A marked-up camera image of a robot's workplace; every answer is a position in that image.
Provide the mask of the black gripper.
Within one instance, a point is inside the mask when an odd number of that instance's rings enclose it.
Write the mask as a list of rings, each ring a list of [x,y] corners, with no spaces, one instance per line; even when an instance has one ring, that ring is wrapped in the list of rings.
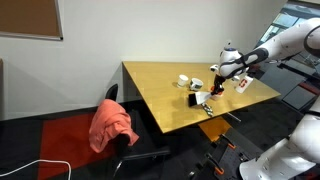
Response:
[[[224,91],[224,87],[223,87],[224,82],[225,82],[225,79],[223,77],[221,77],[220,75],[215,76],[214,89],[212,90],[213,95],[216,95]]]

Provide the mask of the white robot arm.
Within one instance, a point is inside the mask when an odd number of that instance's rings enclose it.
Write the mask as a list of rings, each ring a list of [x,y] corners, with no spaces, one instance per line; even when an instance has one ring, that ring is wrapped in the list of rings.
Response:
[[[311,18],[294,25],[244,55],[235,48],[225,47],[220,53],[218,74],[211,94],[223,92],[226,79],[244,73],[253,64],[267,59],[282,60],[302,51],[320,57],[320,18]]]

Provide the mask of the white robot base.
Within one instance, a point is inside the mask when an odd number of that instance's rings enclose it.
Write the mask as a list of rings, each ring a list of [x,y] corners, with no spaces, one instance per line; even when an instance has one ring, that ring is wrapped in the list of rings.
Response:
[[[320,97],[295,130],[259,157],[239,166],[243,180],[289,180],[320,163]]]

